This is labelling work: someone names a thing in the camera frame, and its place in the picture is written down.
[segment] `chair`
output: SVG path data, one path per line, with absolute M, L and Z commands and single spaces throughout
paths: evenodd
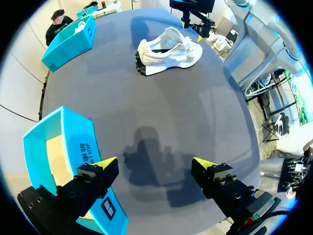
M 285 113 L 280 113 L 276 122 L 262 124 L 262 127 L 269 131 L 264 137 L 263 142 L 281 140 L 285 134 L 289 134 L 289 117 Z

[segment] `black shirt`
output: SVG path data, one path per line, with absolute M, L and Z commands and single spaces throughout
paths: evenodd
M 52 24 L 49 27 L 49 29 L 47 30 L 47 33 L 45 34 L 45 41 L 46 41 L 47 46 L 50 45 L 52 40 L 55 38 L 55 36 L 57 36 L 57 34 L 62 29 L 64 29 L 66 26 L 68 26 L 72 22 L 73 22 L 73 20 L 70 17 L 64 16 L 64 19 L 63 19 L 62 23 L 60 23 L 58 25 Z

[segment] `shoelace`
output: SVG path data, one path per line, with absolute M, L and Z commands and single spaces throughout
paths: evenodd
M 189 36 L 184 38 L 184 45 L 187 46 L 188 51 L 192 51 L 191 49 L 191 38 Z

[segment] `white sneaker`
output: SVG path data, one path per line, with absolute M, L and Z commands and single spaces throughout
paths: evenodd
M 136 53 L 136 67 L 143 75 L 162 72 L 171 67 L 188 68 L 202 55 L 202 47 L 169 27 L 153 41 L 142 40 Z

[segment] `desk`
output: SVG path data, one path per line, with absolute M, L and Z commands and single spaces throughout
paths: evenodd
M 103 159 L 118 157 L 112 187 L 130 235 L 200 233 L 225 216 L 190 174 L 194 156 L 226 162 L 247 185 L 260 181 L 258 143 L 245 99 L 212 48 L 188 69 L 149 77 L 135 67 L 142 39 L 178 28 L 169 12 L 138 9 L 96 20 L 93 49 L 50 74 L 43 116 L 64 105 L 94 122 Z
M 122 11 L 121 3 L 117 2 L 117 3 L 110 4 L 106 8 L 102 8 L 101 10 L 94 11 L 92 14 L 89 14 L 86 16 L 93 15 L 94 17 L 96 17 L 97 15 L 99 15 L 101 13 L 105 13 L 107 11 L 112 11 L 112 10 L 116 10 L 117 12 L 121 12 Z

